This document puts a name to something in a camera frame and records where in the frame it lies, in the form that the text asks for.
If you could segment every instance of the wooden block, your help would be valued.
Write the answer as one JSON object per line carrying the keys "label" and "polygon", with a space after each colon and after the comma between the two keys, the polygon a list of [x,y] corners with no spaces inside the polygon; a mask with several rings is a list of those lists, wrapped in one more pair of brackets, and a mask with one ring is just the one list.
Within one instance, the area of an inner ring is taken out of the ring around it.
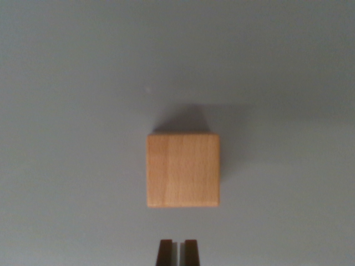
{"label": "wooden block", "polygon": [[158,256],[155,266],[171,265],[171,257],[173,252],[173,241],[171,239],[162,239],[159,245]]}
{"label": "wooden block", "polygon": [[185,266],[200,266],[197,240],[185,240]]}
{"label": "wooden block", "polygon": [[148,207],[219,205],[217,134],[153,134],[146,150]]}

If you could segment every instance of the light wood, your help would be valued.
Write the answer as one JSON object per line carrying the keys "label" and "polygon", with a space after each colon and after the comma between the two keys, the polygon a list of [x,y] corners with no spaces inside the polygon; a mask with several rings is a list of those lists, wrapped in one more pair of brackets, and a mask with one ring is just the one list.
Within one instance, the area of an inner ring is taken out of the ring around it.
{"label": "light wood", "polygon": [[148,207],[218,206],[217,134],[154,134],[146,140]]}

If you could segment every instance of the wood grain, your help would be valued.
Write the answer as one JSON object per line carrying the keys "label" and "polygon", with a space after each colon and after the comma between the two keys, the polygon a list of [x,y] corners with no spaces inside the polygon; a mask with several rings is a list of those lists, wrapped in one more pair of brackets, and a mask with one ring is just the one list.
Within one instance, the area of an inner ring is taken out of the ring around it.
{"label": "wood grain", "polygon": [[153,134],[146,149],[148,207],[219,205],[217,134]]}

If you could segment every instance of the wooden cube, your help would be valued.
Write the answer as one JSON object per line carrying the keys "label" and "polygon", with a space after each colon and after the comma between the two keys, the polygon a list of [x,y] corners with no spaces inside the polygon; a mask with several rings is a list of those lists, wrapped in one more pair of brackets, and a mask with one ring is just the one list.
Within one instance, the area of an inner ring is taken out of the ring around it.
{"label": "wooden cube", "polygon": [[148,207],[219,205],[217,134],[152,134],[146,152]]}

